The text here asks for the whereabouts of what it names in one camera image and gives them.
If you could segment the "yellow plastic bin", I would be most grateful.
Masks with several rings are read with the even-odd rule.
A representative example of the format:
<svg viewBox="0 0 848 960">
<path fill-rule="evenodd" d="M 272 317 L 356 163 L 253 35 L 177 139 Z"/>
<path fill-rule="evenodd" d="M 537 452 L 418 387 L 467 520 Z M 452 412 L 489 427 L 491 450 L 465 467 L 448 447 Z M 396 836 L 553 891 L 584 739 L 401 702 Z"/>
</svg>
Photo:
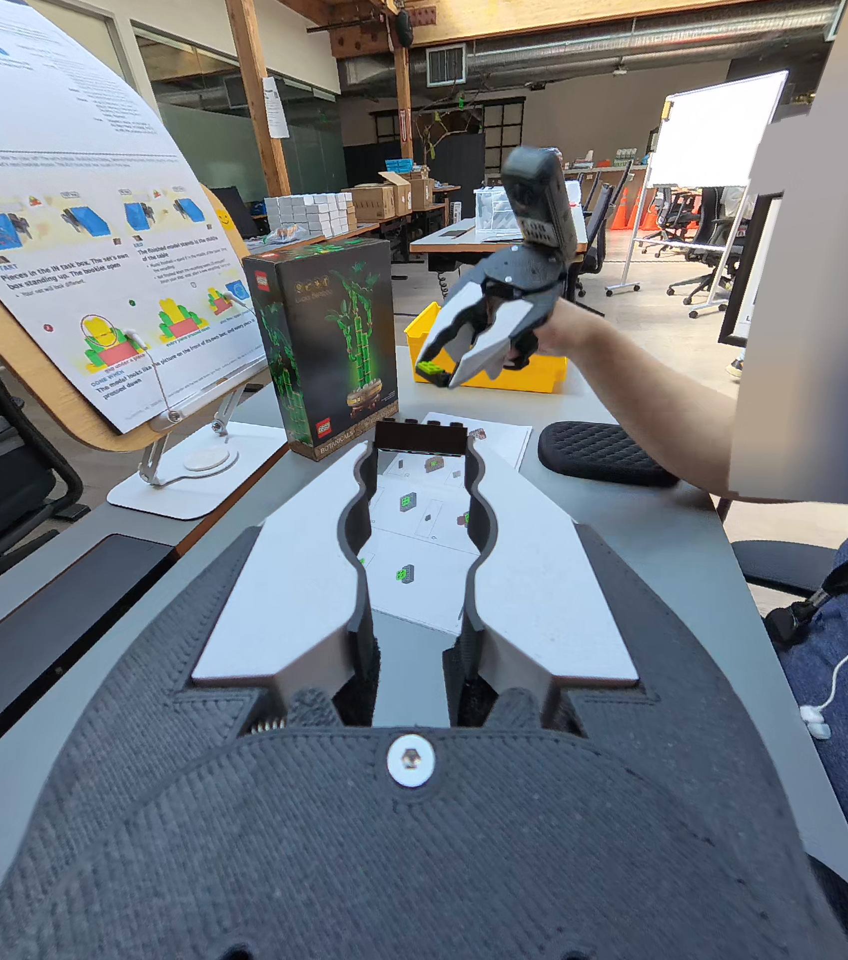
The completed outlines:
<svg viewBox="0 0 848 960">
<path fill-rule="evenodd" d="M 415 363 L 420 349 L 430 333 L 440 304 L 432 302 L 405 328 L 410 359 L 399 361 L 405 372 L 409 371 L 413 380 L 426 383 L 427 380 L 415 371 Z M 485 388 L 521 392 L 552 394 L 567 376 L 569 366 L 566 357 L 541 356 L 534 354 L 526 367 L 518 370 L 504 369 L 497 378 L 490 378 L 485 371 L 463 384 L 467 388 Z"/>
</svg>

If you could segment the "grey desk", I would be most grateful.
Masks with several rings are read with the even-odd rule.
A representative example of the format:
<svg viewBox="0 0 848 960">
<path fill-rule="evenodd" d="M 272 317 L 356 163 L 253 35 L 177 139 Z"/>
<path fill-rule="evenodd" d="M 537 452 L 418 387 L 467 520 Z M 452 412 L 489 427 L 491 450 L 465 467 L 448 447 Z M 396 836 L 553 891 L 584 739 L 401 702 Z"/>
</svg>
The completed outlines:
<svg viewBox="0 0 848 960">
<path fill-rule="evenodd" d="M 711 499 L 681 484 L 654 490 L 558 476 L 533 438 L 522 472 L 598 534 L 694 632 L 747 708 L 776 766 L 809 854 L 848 882 L 848 826 L 806 735 Z M 99 506 L 0 577 L 0 625 L 107 536 L 174 546 L 176 561 L 38 699 L 0 715 L 0 881 L 48 771 L 94 691 L 130 642 L 249 524 L 325 467 L 286 454 L 212 525 Z"/>
</svg>

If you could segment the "white building booklet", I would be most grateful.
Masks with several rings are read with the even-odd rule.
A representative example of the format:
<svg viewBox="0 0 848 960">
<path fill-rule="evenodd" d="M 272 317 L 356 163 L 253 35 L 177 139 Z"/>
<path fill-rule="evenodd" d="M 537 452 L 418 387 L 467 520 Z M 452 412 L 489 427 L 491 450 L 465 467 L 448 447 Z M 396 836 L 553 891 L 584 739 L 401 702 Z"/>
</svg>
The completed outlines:
<svg viewBox="0 0 848 960">
<path fill-rule="evenodd" d="M 451 414 L 430 413 L 426 422 L 463 425 L 478 448 L 514 469 L 532 435 L 530 426 Z M 479 553 L 468 534 L 465 464 L 464 456 L 380 451 L 372 534 L 358 555 L 376 614 L 459 634 L 467 572 Z"/>
</svg>

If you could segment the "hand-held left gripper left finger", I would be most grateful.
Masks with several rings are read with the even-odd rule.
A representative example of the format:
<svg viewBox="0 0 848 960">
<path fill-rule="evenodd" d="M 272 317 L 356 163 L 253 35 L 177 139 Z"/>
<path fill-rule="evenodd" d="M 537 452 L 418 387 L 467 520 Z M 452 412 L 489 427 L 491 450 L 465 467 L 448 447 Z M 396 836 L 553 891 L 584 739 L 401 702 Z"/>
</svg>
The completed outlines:
<svg viewBox="0 0 848 960">
<path fill-rule="evenodd" d="M 375 641 L 358 554 L 372 527 L 378 453 L 357 442 L 264 522 L 196 662 L 205 687 L 333 697 L 367 676 Z"/>
</svg>

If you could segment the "wooden book stand board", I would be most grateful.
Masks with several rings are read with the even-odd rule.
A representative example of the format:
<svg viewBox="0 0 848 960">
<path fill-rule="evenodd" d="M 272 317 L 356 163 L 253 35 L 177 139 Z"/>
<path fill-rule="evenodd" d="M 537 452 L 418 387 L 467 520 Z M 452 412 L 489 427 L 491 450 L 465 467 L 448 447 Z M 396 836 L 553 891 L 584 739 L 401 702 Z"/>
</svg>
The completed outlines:
<svg viewBox="0 0 848 960">
<path fill-rule="evenodd" d="M 0 301 L 0 361 L 41 405 L 55 423 L 84 446 L 102 451 L 134 452 L 165 438 L 182 420 L 162 414 L 126 434 L 119 434 L 75 389 L 33 342 Z"/>
</svg>

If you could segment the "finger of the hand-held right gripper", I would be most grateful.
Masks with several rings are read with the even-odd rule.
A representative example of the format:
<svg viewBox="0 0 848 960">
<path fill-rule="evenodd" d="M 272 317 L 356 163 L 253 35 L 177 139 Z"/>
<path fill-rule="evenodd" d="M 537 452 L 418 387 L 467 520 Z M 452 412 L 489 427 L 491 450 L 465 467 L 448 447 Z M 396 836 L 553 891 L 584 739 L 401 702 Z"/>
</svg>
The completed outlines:
<svg viewBox="0 0 848 960">
<path fill-rule="evenodd" d="M 497 378 L 517 342 L 519 358 L 526 358 L 536 350 L 537 327 L 546 320 L 546 306 L 542 301 L 518 299 L 504 301 L 494 318 L 480 333 L 475 323 L 465 321 L 454 340 L 449 342 L 449 356 L 454 360 L 449 387 L 462 386 L 479 373 Z"/>
<path fill-rule="evenodd" d="M 458 365 L 473 347 L 478 335 L 489 325 L 484 287 L 486 279 L 464 279 L 451 291 L 438 311 L 430 334 L 417 360 L 418 374 L 443 374 L 436 357 L 445 352 Z"/>
</svg>

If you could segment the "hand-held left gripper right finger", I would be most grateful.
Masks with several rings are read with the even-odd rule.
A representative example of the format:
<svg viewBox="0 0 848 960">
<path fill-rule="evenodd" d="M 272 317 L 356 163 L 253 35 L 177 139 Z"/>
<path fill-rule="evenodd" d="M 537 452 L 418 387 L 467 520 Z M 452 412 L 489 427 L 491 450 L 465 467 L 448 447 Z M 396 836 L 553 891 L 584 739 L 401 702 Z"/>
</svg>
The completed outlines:
<svg viewBox="0 0 848 960">
<path fill-rule="evenodd" d="M 577 527 L 482 440 L 470 439 L 468 570 L 461 628 L 467 682 L 528 690 L 543 711 L 560 690 L 633 689 L 639 675 Z"/>
</svg>

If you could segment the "clear plastic box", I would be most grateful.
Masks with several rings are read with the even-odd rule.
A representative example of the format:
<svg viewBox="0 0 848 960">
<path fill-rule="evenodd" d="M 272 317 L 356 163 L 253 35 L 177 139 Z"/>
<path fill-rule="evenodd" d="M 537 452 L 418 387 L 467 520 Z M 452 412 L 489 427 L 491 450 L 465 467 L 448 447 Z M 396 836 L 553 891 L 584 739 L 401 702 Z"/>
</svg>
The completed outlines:
<svg viewBox="0 0 848 960">
<path fill-rule="evenodd" d="M 516 214 L 502 185 L 478 188 L 474 195 L 478 243 L 507 243 L 523 239 Z"/>
</svg>

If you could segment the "white metal stand base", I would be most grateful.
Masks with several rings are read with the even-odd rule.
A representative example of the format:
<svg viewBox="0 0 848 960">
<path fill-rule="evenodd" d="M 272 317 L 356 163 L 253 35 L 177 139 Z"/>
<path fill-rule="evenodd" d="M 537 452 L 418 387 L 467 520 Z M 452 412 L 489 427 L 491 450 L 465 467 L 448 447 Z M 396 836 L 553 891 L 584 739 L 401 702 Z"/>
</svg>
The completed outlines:
<svg viewBox="0 0 848 960">
<path fill-rule="evenodd" d="M 211 423 L 175 446 L 163 436 L 146 447 L 138 471 L 110 490 L 108 503 L 183 522 L 220 507 L 286 446 L 282 429 L 233 420 L 241 394 L 227 393 Z"/>
</svg>

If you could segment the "stack of white boxes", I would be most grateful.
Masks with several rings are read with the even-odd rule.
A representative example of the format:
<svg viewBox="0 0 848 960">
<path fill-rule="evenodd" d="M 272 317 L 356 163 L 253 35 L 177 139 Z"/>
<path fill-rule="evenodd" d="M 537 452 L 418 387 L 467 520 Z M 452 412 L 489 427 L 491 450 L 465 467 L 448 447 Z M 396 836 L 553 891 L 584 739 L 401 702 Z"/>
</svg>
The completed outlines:
<svg viewBox="0 0 848 960">
<path fill-rule="evenodd" d="M 267 197 L 263 203 L 270 231 L 291 238 L 333 238 L 358 226 L 350 192 Z"/>
</svg>

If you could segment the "orange traffic cone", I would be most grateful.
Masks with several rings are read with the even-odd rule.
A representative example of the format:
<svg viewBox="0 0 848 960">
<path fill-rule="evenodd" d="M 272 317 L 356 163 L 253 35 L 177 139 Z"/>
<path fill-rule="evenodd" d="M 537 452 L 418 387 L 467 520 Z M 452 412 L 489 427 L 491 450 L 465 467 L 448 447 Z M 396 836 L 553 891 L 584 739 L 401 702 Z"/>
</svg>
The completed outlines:
<svg viewBox="0 0 848 960">
<path fill-rule="evenodd" d="M 651 188 L 644 198 L 641 191 L 635 186 L 624 187 L 622 197 L 610 222 L 612 231 L 651 231 L 657 225 L 657 211 L 655 206 L 657 191 Z"/>
</svg>

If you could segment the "brown cardboard box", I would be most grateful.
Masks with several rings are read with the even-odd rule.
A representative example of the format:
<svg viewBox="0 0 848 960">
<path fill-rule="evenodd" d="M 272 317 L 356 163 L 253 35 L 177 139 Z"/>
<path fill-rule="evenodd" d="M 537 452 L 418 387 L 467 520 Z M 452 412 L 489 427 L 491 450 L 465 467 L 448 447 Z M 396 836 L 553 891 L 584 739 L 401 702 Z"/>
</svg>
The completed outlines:
<svg viewBox="0 0 848 960">
<path fill-rule="evenodd" d="M 384 171 L 380 180 L 359 184 L 350 193 L 359 222 L 381 222 L 432 207 L 434 180 L 422 167 L 405 174 Z"/>
</svg>

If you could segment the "white air vent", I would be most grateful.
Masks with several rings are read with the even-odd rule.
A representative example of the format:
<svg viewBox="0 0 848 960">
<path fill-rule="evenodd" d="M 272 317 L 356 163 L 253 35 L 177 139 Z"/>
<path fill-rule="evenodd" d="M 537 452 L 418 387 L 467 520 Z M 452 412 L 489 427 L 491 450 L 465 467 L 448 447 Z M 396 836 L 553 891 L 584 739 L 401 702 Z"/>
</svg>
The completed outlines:
<svg viewBox="0 0 848 960">
<path fill-rule="evenodd" d="M 426 48 L 426 86 L 438 89 L 463 85 L 467 78 L 467 45 L 455 43 Z"/>
</svg>

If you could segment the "wooden background desk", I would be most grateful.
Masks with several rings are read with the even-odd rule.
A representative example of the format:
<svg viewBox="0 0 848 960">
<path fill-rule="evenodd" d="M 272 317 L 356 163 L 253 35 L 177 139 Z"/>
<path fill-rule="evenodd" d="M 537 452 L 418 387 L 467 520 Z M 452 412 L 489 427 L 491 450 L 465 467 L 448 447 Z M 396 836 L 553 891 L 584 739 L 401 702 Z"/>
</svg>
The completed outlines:
<svg viewBox="0 0 848 960">
<path fill-rule="evenodd" d="M 516 239 L 481 241 L 478 239 L 476 222 L 474 218 L 469 218 L 444 226 L 434 233 L 411 242 L 409 252 L 415 256 L 423 255 L 428 258 L 429 270 L 442 272 L 454 270 L 457 265 L 473 266 L 492 253 L 522 241 L 519 233 Z"/>
</svg>

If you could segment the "black toy brick plate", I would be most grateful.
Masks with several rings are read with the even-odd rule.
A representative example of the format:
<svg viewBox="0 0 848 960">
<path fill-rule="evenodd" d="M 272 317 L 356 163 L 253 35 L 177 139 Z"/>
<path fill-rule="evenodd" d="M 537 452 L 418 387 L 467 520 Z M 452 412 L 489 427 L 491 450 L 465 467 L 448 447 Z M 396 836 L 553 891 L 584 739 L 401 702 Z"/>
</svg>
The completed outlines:
<svg viewBox="0 0 848 960">
<path fill-rule="evenodd" d="M 468 431 L 460 423 L 443 425 L 438 421 L 380 420 L 375 428 L 374 448 L 401 453 L 465 456 Z"/>
</svg>

